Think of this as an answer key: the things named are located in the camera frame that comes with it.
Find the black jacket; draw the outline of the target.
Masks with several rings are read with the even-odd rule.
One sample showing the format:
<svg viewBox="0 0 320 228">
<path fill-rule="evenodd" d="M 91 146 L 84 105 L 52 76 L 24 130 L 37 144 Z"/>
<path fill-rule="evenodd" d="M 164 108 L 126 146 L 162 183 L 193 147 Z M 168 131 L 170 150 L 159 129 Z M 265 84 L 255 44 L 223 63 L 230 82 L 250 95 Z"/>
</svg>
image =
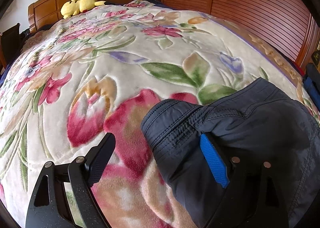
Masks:
<svg viewBox="0 0 320 228">
<path fill-rule="evenodd" d="M 223 195 L 200 149 L 205 133 L 230 156 L 271 164 L 288 227 L 319 227 L 319 125 L 274 84 L 257 79 L 207 106 L 161 101 L 141 129 L 162 178 L 197 227 L 206 227 Z"/>
</svg>

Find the wooden louvered wardrobe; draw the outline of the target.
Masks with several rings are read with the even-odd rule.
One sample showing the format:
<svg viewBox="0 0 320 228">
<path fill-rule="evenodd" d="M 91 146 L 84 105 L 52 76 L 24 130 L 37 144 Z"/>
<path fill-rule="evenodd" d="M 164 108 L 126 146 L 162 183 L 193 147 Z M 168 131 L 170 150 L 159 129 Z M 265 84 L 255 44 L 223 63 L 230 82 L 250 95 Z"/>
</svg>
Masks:
<svg viewBox="0 0 320 228">
<path fill-rule="evenodd" d="M 302 0 L 158 0 L 178 10 L 231 21 L 272 45 L 301 68 L 311 62 L 319 26 Z"/>
</svg>

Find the floral plush blanket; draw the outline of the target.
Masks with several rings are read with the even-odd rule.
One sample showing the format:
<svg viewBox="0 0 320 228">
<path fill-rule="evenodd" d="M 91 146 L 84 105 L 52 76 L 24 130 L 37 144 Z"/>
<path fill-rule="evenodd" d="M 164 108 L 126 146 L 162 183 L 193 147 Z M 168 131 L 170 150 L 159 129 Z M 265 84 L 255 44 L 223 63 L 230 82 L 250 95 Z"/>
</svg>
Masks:
<svg viewBox="0 0 320 228">
<path fill-rule="evenodd" d="M 303 83 L 302 88 L 300 95 L 283 92 L 304 105 L 319 125 L 319 104 Z M 234 93 L 199 97 L 150 88 L 122 92 L 111 78 L 79 91 L 65 85 L 1 92 L 1 227 L 26 227 L 31 195 L 46 162 L 71 163 L 107 133 L 115 136 L 116 147 L 91 190 L 110 227 L 197 227 L 162 178 L 141 124 L 161 101 L 207 106 Z M 76 227 L 85 227 L 70 183 L 64 186 Z"/>
</svg>

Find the wooden chair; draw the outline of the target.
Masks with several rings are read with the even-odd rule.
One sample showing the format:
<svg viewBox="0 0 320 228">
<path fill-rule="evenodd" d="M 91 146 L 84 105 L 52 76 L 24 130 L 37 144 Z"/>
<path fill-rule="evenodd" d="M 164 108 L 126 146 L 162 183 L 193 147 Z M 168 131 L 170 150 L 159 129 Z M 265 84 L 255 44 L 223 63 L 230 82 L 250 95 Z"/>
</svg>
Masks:
<svg viewBox="0 0 320 228">
<path fill-rule="evenodd" d="M 1 65 L 4 69 L 16 56 L 20 48 L 20 23 L 1 32 Z"/>
</svg>

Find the yellow plush toy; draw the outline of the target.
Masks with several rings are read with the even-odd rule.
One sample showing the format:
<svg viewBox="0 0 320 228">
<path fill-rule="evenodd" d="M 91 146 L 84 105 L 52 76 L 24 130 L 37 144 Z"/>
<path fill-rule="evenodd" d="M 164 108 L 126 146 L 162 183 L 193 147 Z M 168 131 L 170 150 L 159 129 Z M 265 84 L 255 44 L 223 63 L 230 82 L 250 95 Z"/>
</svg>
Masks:
<svg viewBox="0 0 320 228">
<path fill-rule="evenodd" d="M 105 4 L 105 1 L 97 0 L 71 0 L 63 4 L 61 7 L 61 15 L 63 19 L 76 16 L 79 13 L 90 11 L 91 9 L 102 6 Z"/>
</svg>

